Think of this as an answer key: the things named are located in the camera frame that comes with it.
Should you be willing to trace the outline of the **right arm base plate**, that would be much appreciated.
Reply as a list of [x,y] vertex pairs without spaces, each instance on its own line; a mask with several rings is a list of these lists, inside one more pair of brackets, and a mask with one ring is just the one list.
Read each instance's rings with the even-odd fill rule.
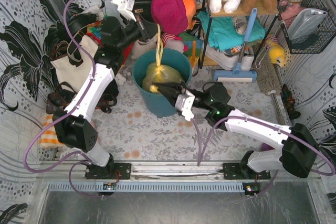
[[257,173],[248,166],[240,166],[240,163],[223,163],[221,172],[226,180],[267,180],[271,179],[270,172]]

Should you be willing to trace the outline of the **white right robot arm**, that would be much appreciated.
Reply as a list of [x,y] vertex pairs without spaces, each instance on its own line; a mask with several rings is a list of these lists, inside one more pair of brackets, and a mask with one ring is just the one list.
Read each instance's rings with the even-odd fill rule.
[[162,94],[187,121],[194,121],[192,108],[208,111],[206,121],[213,129],[239,133],[270,146],[268,151],[248,151],[239,163],[241,174],[254,178],[258,173],[284,169],[307,178],[319,148],[302,124],[278,125],[257,119],[229,105],[230,95],[221,82],[212,82],[202,91],[190,89],[184,82],[154,83],[152,91]]

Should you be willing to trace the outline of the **yellow-green trash bag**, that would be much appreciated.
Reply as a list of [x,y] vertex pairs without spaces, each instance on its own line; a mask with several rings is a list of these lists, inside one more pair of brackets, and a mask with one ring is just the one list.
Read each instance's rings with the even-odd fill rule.
[[159,24],[157,24],[157,28],[155,62],[149,64],[146,70],[146,76],[142,81],[142,89],[151,93],[159,93],[159,88],[154,83],[181,82],[182,80],[182,76],[177,70],[161,63],[164,46]]

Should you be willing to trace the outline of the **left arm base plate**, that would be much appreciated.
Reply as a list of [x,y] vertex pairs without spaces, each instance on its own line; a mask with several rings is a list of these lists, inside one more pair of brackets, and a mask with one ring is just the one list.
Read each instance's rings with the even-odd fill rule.
[[96,165],[87,165],[85,172],[86,179],[114,179],[128,180],[131,175],[130,163],[114,163],[112,166],[100,167]]

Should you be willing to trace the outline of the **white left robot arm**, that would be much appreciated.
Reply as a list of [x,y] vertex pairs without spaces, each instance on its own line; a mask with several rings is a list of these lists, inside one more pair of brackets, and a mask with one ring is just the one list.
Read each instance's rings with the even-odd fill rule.
[[98,133],[90,122],[105,89],[124,61],[123,51],[137,40],[153,38],[157,30],[155,23],[142,16],[126,26],[115,17],[104,18],[100,24],[101,44],[95,53],[92,70],[71,103],[53,116],[58,141],[85,158],[87,179],[121,178],[113,156],[98,143]]

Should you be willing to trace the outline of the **teal plastic trash bin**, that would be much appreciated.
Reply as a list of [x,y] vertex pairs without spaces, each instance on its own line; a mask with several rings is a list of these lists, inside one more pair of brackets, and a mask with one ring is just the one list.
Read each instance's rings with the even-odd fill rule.
[[[132,77],[135,85],[140,91],[147,109],[159,118],[174,115],[176,109],[161,94],[154,94],[142,88],[142,81],[146,76],[148,66],[155,62],[155,50],[151,49],[142,54],[134,63]],[[168,65],[177,70],[185,83],[189,83],[192,76],[192,67],[189,60],[181,52],[174,49],[164,49],[162,64]]]

